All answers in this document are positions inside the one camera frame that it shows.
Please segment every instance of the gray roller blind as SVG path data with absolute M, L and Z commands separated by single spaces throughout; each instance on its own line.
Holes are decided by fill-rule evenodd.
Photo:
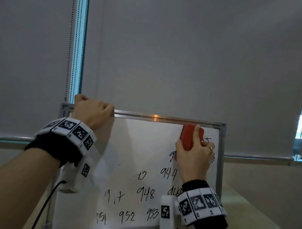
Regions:
M 227 123 L 227 154 L 291 156 L 302 1 L 97 1 L 82 92 L 116 109 Z
M 1 1 L 0 136 L 32 137 L 58 117 L 71 15 L 72 0 Z

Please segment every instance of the whiteboard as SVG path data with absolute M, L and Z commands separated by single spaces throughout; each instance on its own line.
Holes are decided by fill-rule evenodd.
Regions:
M 95 132 L 97 150 L 90 153 L 95 164 L 85 187 L 79 194 L 58 192 L 53 229 L 159 225 L 161 196 L 182 191 L 173 157 L 182 128 L 182 124 L 111 117 Z M 204 140 L 216 145 L 215 160 L 207 174 L 209 185 L 215 189 L 219 130 L 203 129 Z M 150 209 L 155 209 L 153 217 L 148 214 Z

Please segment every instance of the wristband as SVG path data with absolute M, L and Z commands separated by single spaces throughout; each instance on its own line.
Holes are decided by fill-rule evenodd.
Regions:
M 48 132 L 66 136 L 69 141 L 78 147 L 83 156 L 87 155 L 88 150 L 96 141 L 93 131 L 86 124 L 74 118 L 56 119 L 38 131 L 35 136 Z
M 211 188 L 194 189 L 177 197 L 185 225 L 210 216 L 227 215 L 218 195 Z

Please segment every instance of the left hand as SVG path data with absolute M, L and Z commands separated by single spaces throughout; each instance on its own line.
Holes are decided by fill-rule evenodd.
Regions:
M 87 98 L 85 95 L 75 95 L 75 108 L 72 118 L 85 123 L 90 129 L 101 127 L 114 112 L 112 104 Z

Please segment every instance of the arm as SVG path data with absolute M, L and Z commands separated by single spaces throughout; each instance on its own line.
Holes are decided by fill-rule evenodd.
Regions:
M 76 95 L 72 118 L 95 130 L 106 122 L 113 111 L 113 105 Z M 54 147 L 59 148 L 56 143 L 52 142 Z M 59 160 L 40 148 L 30 148 L 0 168 L 1 228 L 21 229 L 24 226 L 60 164 L 66 163 L 70 155 L 62 157 L 66 160 Z
M 184 192 L 199 189 L 209 188 L 206 182 L 206 174 L 210 168 L 210 161 L 214 153 L 209 148 L 215 148 L 214 143 L 200 143 L 199 125 L 195 126 L 193 133 L 193 148 L 186 151 L 183 148 L 182 141 L 176 143 L 177 163 L 180 169 L 180 176 L 183 181 L 182 190 Z M 199 219 L 193 223 L 196 229 L 225 229 L 228 224 L 224 215 L 207 217 Z

